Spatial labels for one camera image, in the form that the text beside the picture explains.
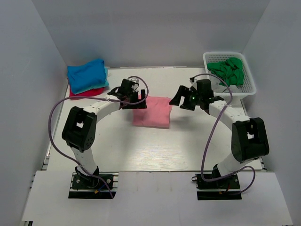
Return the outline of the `pink t-shirt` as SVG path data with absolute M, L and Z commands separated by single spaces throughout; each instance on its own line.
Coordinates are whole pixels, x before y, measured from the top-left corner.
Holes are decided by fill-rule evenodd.
M 148 127 L 168 129 L 170 127 L 170 114 L 172 106 L 168 97 L 146 98 L 147 108 L 134 109 L 132 125 L 136 127 Z

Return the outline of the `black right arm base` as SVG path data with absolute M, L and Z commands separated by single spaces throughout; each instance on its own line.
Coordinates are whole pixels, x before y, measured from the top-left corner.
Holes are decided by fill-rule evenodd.
M 238 176 L 206 182 L 201 174 L 191 178 L 196 183 L 198 201 L 220 201 L 220 200 L 241 200 L 240 184 Z

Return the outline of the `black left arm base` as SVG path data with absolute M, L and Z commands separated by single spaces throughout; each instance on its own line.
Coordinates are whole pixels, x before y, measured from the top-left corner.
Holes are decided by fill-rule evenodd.
M 107 183 L 110 191 L 102 180 L 87 175 L 80 176 L 77 172 L 73 172 L 68 198 L 94 200 L 113 199 L 118 188 L 119 173 L 99 172 L 98 176 Z

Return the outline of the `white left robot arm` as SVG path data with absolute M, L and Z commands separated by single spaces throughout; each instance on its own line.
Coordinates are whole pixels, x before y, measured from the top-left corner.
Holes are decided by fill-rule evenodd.
M 62 139 L 73 151 L 78 164 L 76 171 L 84 175 L 83 182 L 88 187 L 94 188 L 99 184 L 99 168 L 92 153 L 97 123 L 121 109 L 145 109 L 147 95 L 147 89 L 120 92 L 120 88 L 117 87 L 92 105 L 71 108 Z

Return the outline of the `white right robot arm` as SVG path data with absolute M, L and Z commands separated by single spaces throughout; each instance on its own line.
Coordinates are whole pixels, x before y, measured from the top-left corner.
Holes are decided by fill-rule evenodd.
M 199 106 L 208 115 L 215 117 L 216 121 L 209 134 L 204 149 L 201 169 L 204 169 L 206 154 L 212 140 L 214 131 L 219 122 L 231 130 L 231 152 L 220 163 L 216 164 L 211 178 L 202 180 L 213 182 L 216 187 L 222 188 L 229 183 L 231 176 L 248 167 L 248 163 L 269 154 L 269 143 L 264 121 L 239 114 L 222 97 L 215 97 L 210 88 L 198 86 L 197 88 L 181 85 L 170 105 L 179 106 L 185 110 L 195 110 Z

